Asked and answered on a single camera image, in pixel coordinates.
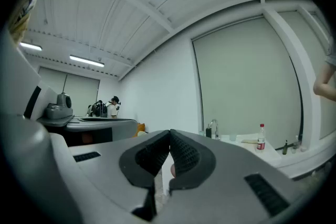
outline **orange object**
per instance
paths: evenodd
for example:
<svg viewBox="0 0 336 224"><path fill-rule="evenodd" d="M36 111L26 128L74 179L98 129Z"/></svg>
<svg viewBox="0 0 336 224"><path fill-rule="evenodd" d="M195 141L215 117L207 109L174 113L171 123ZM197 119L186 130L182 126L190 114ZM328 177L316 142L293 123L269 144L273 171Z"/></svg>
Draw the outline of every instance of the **orange object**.
<svg viewBox="0 0 336 224"><path fill-rule="evenodd" d="M145 131L145 124L144 123L138 123L138 130L136 131L136 134L133 137L137 137L139 132Z"/></svg>

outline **ceiling light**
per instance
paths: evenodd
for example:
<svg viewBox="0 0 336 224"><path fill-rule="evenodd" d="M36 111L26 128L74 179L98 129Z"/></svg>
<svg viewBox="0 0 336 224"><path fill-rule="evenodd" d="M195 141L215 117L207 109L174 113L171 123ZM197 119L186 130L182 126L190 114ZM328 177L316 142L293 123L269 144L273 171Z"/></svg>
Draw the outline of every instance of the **ceiling light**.
<svg viewBox="0 0 336 224"><path fill-rule="evenodd" d="M40 47L40 46L31 45L31 44L27 44L27 43L23 43L23 42L21 42L20 45L21 45L22 47L25 47L25 48L28 48L28 49L42 50L42 47Z"/></svg>
<svg viewBox="0 0 336 224"><path fill-rule="evenodd" d="M79 62L85 62L85 63L88 63L90 65L94 65L94 66L98 66L98 67L104 67L104 64L102 62L96 62L96 61L92 61L92 60L89 60L89 59L85 59L85 58L81 58L81 57L77 57L77 56L73 56L73 55L70 55L70 59L75 60L75 61L79 61Z"/></svg>

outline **faucet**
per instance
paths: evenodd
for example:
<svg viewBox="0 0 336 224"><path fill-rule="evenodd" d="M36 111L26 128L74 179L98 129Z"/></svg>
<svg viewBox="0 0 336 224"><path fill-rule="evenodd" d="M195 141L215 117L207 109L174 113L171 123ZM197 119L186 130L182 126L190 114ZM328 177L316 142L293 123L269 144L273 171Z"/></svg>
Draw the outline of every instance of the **faucet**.
<svg viewBox="0 0 336 224"><path fill-rule="evenodd" d="M218 121L216 120L216 119L213 119L212 121L211 121L211 123L210 123L210 128L211 128L211 130L212 130L212 124L213 124L213 122L216 122L216 140L219 140L219 136L218 136Z"/></svg>

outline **ceiling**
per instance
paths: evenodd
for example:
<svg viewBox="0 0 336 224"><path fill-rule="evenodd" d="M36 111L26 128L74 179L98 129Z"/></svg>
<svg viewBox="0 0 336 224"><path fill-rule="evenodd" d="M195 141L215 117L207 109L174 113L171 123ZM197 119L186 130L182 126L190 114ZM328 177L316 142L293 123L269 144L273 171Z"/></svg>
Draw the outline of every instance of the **ceiling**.
<svg viewBox="0 0 336 224"><path fill-rule="evenodd" d="M24 41L43 47L27 57L87 68L122 79L161 43L224 7L252 0L37 0Z"/></svg>

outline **water bottle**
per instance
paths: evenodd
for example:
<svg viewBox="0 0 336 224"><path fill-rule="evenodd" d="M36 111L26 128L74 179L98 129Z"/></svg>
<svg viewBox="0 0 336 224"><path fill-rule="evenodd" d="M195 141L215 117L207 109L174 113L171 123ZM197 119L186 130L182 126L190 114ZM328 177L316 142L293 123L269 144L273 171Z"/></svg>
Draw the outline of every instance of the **water bottle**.
<svg viewBox="0 0 336 224"><path fill-rule="evenodd" d="M262 123L260 125L260 132L258 134L258 145L257 145L257 152L263 152L265 149L265 136L266 136L266 132L265 132L265 125Z"/></svg>

